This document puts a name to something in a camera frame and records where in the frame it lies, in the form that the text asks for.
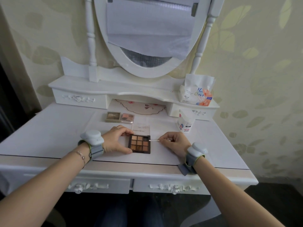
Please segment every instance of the tissue pack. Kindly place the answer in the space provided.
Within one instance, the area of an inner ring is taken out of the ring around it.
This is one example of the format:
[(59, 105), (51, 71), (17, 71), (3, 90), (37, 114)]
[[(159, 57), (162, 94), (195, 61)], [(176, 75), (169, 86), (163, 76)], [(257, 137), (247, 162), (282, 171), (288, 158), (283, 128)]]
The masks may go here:
[(210, 91), (215, 79), (212, 76), (186, 74), (184, 85), (180, 86), (179, 100), (182, 103), (209, 106), (212, 100)]

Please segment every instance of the jeans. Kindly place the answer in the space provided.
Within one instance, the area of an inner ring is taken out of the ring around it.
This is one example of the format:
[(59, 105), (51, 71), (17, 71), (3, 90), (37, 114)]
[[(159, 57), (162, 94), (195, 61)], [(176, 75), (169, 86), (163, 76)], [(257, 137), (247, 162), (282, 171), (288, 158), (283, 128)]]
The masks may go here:
[[(133, 210), (134, 224), (136, 227), (164, 227), (163, 216), (156, 201), (150, 197), (142, 198)], [(112, 203), (107, 210), (102, 212), (94, 227), (127, 227), (127, 206), (123, 201)]]

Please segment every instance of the baseboard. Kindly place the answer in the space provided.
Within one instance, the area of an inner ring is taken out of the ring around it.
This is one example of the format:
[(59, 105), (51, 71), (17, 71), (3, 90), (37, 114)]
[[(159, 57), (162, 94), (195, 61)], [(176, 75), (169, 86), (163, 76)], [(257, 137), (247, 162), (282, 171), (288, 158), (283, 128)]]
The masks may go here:
[(256, 176), (260, 183), (279, 183), (293, 185), (296, 190), (303, 196), (303, 181), (300, 178), (289, 178), (289, 177), (261, 177)]

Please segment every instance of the leaf pattern wallpaper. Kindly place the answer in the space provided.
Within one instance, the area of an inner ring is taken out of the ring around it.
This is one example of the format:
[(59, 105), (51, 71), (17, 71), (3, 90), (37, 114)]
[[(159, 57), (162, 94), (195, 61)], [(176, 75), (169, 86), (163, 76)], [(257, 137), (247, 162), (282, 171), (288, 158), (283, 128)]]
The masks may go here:
[[(42, 108), (60, 56), (89, 63), (84, 0), (0, 0)], [(196, 74), (214, 76), (214, 120), (257, 176), (303, 178), (303, 0), (225, 0)], [(98, 65), (115, 60), (95, 22)], [(172, 72), (189, 73), (198, 43)]]

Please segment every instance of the person's left hand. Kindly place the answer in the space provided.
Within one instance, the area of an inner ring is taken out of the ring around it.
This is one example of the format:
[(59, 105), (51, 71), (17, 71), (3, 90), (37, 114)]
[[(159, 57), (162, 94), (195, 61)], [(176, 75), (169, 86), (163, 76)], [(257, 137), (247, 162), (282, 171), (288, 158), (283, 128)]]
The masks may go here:
[(102, 138), (104, 139), (103, 143), (103, 149), (104, 152), (122, 152), (124, 154), (131, 154), (132, 150), (122, 146), (118, 142), (118, 138), (120, 136), (127, 135), (129, 136), (130, 134), (133, 134), (134, 132), (125, 126), (119, 125), (119, 126), (114, 126), (112, 129), (110, 129), (108, 132), (102, 135)]

